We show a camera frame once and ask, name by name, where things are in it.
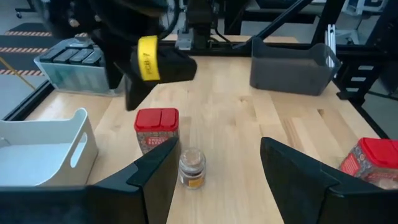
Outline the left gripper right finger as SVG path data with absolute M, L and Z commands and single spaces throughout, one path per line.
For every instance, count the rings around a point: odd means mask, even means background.
M 372 223 L 372 186 L 275 139 L 261 139 L 264 174 L 284 223 Z

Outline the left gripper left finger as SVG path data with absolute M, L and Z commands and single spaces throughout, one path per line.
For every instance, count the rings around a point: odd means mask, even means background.
M 90 223 L 166 223 L 179 156 L 172 137 L 90 187 Z

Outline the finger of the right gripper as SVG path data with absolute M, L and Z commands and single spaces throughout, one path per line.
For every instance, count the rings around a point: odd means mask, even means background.
M 105 60 L 105 70 L 109 88 L 116 89 L 124 76 L 123 72 L 110 60 Z
M 155 87 L 155 83 L 145 82 L 137 75 L 127 76 L 124 81 L 125 106 L 127 111 L 135 110 Z

